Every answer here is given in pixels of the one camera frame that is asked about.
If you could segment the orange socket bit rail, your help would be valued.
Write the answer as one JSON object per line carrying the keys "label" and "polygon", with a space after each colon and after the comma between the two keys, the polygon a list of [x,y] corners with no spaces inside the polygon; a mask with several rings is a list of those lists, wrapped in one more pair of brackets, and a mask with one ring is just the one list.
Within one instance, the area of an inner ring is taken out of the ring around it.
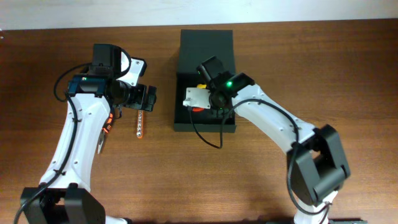
{"label": "orange socket bit rail", "polygon": [[137,112],[137,126],[136,126],[136,137],[142,139],[144,135],[144,112],[139,110]]}

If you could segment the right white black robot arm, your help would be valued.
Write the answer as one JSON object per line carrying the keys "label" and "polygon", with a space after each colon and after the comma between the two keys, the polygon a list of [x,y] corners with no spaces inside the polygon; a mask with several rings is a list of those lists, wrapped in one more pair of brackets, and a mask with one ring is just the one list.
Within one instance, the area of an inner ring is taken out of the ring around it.
{"label": "right white black robot arm", "polygon": [[197,66],[206,85],[204,106],[226,109],[247,119],[273,140],[287,156],[286,186],[297,209],[293,223],[330,223],[333,200],[351,175],[335,128],[317,128],[269,98],[244,73],[232,74],[217,57]]}

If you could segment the small red cutting pliers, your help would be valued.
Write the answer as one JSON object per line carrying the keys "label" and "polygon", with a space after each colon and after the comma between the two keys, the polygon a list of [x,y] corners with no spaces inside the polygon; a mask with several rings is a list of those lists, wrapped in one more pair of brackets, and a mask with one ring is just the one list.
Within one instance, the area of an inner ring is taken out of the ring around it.
{"label": "small red cutting pliers", "polygon": [[204,108],[193,108],[192,109],[193,112],[201,112],[203,110],[204,110]]}

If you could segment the orange black long-nose pliers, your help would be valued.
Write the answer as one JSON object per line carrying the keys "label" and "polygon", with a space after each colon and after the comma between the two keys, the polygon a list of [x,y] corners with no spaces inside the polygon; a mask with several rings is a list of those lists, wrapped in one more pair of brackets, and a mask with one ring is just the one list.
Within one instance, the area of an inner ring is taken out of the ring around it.
{"label": "orange black long-nose pliers", "polygon": [[97,154],[100,154],[101,151],[103,150],[106,141],[106,136],[109,134],[113,123],[114,123],[114,112],[110,112],[108,119],[105,121],[105,124],[102,127],[98,138],[98,143],[96,148]]}

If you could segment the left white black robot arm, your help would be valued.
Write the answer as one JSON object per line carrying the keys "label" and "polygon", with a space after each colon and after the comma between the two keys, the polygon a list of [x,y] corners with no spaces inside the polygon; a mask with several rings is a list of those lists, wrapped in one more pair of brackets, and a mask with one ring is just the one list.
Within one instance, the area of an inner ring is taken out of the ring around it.
{"label": "left white black robot arm", "polygon": [[138,83],[147,63],[112,44],[95,44],[90,63],[77,66],[64,102],[67,116],[55,154],[37,187],[23,189],[14,223],[131,223],[111,217],[90,193],[95,153],[102,150],[116,110],[151,112],[156,87]]}

